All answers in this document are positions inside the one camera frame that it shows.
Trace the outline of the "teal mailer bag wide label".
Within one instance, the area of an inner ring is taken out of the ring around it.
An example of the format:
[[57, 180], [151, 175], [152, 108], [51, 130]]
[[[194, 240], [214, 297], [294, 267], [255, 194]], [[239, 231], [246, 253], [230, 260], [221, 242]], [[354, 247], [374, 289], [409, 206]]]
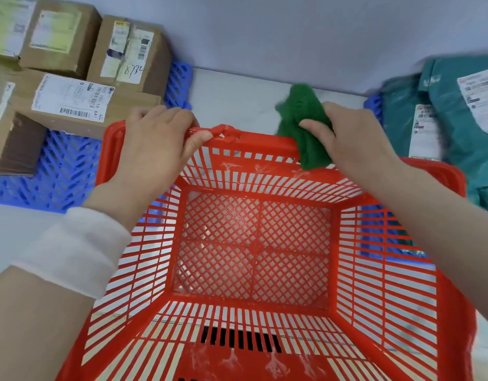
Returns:
[[435, 58], [419, 81], [446, 139], [444, 161], [467, 180], [467, 196], [488, 211], [488, 55]]

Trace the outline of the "teal mailer bag narrow label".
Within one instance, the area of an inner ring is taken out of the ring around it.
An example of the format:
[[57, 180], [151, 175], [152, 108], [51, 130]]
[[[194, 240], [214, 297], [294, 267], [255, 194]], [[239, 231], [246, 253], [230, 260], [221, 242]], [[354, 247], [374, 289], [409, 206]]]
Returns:
[[398, 156], [442, 161], [445, 138], [427, 94], [419, 90], [420, 76], [401, 76], [383, 84], [383, 129]]

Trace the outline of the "white wrist sleeve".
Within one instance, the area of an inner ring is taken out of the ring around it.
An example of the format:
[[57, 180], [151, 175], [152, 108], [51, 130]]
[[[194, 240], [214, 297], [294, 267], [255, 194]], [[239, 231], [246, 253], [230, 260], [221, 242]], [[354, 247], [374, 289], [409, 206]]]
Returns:
[[74, 207], [11, 265], [99, 300], [131, 238], [127, 229], [106, 214]]

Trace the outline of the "cardboard box with corrugated edge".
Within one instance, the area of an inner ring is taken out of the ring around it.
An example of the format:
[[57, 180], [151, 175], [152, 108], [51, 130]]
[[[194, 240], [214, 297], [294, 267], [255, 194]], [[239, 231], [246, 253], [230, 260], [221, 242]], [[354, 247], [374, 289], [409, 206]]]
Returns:
[[46, 128], [12, 108], [19, 73], [0, 69], [0, 175], [31, 177], [46, 136]]

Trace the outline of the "person's right forearm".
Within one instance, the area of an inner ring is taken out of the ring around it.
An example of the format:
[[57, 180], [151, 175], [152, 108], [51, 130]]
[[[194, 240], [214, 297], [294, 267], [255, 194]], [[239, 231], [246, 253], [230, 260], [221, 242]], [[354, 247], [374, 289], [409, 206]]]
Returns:
[[488, 321], [488, 212], [398, 158], [345, 171], [397, 217]]

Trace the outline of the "person's left forearm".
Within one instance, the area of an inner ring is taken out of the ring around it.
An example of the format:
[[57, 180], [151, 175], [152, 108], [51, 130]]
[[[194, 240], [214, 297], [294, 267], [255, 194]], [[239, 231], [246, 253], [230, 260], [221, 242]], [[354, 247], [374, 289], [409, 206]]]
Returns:
[[0, 381], [53, 381], [95, 299], [10, 265], [0, 274]]

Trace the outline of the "cardboard box with green label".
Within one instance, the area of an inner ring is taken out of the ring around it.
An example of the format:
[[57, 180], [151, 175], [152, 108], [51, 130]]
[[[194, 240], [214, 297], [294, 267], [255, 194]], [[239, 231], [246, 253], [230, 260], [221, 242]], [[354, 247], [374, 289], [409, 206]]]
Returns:
[[0, 67], [19, 71], [20, 54], [37, 0], [0, 0]]

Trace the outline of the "person's right hand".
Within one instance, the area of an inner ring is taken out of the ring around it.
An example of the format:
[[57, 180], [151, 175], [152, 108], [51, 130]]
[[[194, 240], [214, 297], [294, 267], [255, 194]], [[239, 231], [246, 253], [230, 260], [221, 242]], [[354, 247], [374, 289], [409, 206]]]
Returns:
[[333, 146], [324, 146], [335, 166], [367, 192], [384, 185], [404, 169], [383, 129], [368, 109], [352, 109], [324, 102], [325, 113], [336, 135]]

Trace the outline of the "person's left hand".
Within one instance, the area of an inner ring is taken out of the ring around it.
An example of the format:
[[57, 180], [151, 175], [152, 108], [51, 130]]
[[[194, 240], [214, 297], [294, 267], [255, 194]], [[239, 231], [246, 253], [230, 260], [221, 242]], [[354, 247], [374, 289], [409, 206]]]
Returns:
[[198, 126], [192, 111], [183, 108], [132, 110], [114, 175], [98, 185], [82, 207], [104, 213], [132, 231], [184, 169], [188, 160], [183, 159], [183, 147], [192, 135], [189, 130]]

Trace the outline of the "green scouring cloth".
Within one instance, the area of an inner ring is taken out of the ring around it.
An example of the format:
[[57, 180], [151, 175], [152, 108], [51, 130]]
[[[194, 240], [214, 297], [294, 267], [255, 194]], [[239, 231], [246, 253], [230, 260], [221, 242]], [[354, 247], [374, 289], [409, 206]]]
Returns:
[[277, 103], [275, 109], [280, 116], [277, 135], [292, 138], [297, 143], [299, 162], [303, 170], [310, 171], [332, 164], [332, 159], [322, 143], [299, 126], [301, 121], [310, 119], [332, 129], [332, 123], [325, 113], [323, 104], [311, 86], [292, 85], [286, 99]]

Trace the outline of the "cardboard box with handwritten label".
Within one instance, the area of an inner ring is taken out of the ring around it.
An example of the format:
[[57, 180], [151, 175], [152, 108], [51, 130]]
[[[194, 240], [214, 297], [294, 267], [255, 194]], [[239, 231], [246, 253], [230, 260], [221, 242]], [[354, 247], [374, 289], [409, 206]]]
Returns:
[[164, 98], [172, 61], [170, 44], [158, 25], [106, 15], [87, 81]]

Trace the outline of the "small cardboard box pale label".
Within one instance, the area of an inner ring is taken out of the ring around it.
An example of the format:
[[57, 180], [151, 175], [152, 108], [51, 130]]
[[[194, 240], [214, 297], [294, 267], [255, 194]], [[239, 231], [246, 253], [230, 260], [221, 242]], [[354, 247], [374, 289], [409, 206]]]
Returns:
[[38, 0], [19, 56], [20, 67], [85, 80], [101, 23], [93, 5]]

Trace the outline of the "flat cardboard box barcode label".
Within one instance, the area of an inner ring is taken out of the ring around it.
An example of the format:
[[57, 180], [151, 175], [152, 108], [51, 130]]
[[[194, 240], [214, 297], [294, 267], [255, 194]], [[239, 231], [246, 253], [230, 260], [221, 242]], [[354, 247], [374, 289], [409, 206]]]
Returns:
[[20, 74], [10, 102], [47, 129], [98, 140], [133, 108], [164, 105], [160, 96], [28, 69]]

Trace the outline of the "red plastic shopping basket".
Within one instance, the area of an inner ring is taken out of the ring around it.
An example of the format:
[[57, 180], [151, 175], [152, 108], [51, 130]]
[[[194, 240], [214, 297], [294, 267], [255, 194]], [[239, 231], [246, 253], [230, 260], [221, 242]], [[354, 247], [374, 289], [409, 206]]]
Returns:
[[472, 381], [475, 308], [294, 140], [219, 125], [132, 231], [56, 381]]

